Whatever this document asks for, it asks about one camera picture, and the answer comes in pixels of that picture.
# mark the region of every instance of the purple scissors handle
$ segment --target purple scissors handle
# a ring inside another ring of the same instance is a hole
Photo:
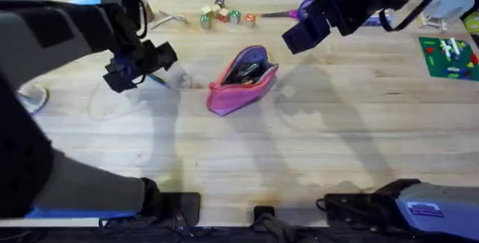
[[[274,12],[274,13],[266,13],[266,14],[261,14],[263,18],[273,18],[273,17],[291,17],[294,19],[297,19],[299,21],[302,21],[306,19],[308,16],[306,13],[305,8],[309,6],[310,3],[312,3],[313,0],[304,0],[299,8],[297,10],[289,10],[289,11],[282,11],[282,12]]]

